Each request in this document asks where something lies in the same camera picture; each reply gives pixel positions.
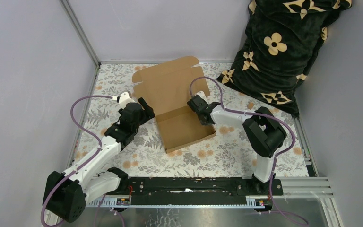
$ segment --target open cardboard box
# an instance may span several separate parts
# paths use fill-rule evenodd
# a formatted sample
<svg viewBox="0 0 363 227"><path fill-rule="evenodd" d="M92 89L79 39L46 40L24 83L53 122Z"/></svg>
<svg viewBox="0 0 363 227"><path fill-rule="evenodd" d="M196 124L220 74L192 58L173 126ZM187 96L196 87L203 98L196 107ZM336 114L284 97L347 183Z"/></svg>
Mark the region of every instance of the open cardboard box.
<svg viewBox="0 0 363 227"><path fill-rule="evenodd" d="M193 56L178 58L134 73L131 81L142 82L134 87L136 98L143 97L154 109L165 150L170 153L216 135L212 125L203 126L187 106L191 99L189 86L204 76L199 60ZM203 91L209 96L208 84L199 79L192 86L193 94Z"/></svg>

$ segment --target black fabric with beige flowers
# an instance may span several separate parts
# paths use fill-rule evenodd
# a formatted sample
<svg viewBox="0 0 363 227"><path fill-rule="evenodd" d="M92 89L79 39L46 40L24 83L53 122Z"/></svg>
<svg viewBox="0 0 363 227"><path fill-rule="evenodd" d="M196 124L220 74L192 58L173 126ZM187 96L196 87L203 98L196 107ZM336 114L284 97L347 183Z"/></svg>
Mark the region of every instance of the black fabric with beige flowers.
<svg viewBox="0 0 363 227"><path fill-rule="evenodd" d="M327 27L350 7L351 0L252 0L244 46L217 80L298 117L294 91L307 78Z"/></svg>

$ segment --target floral tablecloth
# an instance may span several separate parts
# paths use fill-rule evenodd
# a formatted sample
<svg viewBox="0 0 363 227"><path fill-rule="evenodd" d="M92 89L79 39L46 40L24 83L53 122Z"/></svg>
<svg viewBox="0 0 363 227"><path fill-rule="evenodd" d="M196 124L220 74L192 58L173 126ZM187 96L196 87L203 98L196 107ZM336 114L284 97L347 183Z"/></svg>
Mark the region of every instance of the floral tablecloth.
<svg viewBox="0 0 363 227"><path fill-rule="evenodd" d="M96 80L94 95L117 95L124 90L133 92L131 76L137 70L152 64L105 64L101 65ZM220 72L230 69L231 64L200 64L204 74L216 78ZM219 100L215 84L208 81L211 91L209 102ZM273 108L256 99L221 86L224 90L225 106L229 108L254 111L260 106L269 108L275 117L285 121L294 131L291 115ZM109 99L93 98L84 127L104 135L106 129L119 118L119 105ZM110 159L100 170L117 167L130 176L251 176L256 167L256 153L253 151L244 131L227 125L215 126L217 135L198 144L166 154L155 123L152 119L140 127L135 139L119 155ZM288 147L291 135L283 147ZM90 135L82 133L75 148L77 162L97 145ZM278 158L277 176L308 176L300 142L291 151Z"/></svg>

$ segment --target cardboard box lid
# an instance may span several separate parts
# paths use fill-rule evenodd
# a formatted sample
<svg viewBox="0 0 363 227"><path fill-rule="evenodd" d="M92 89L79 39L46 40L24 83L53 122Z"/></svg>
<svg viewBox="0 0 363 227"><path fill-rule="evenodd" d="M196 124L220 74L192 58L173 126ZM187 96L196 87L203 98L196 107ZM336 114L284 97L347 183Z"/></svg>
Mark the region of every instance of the cardboard box lid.
<svg viewBox="0 0 363 227"><path fill-rule="evenodd" d="M191 81L204 75L201 67L193 67L198 63L196 57L186 56L137 71L131 81L143 83L134 87L135 96L143 97L156 116L187 106ZM194 82L193 94L199 91L210 95L205 79Z"/></svg>

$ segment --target white wall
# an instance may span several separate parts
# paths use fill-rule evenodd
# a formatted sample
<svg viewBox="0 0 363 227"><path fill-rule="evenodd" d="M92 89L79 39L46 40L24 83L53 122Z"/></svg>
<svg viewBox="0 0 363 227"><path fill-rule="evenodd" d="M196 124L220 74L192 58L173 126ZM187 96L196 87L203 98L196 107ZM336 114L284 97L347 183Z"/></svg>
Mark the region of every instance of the white wall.
<svg viewBox="0 0 363 227"><path fill-rule="evenodd" d="M70 106L94 70L59 1L0 0L0 227L41 226L46 178L77 131Z"/></svg>
<svg viewBox="0 0 363 227"><path fill-rule="evenodd" d="M249 0L70 0L101 61L233 61Z"/></svg>
<svg viewBox="0 0 363 227"><path fill-rule="evenodd" d="M363 226L363 1L342 13L296 95L346 227Z"/></svg>

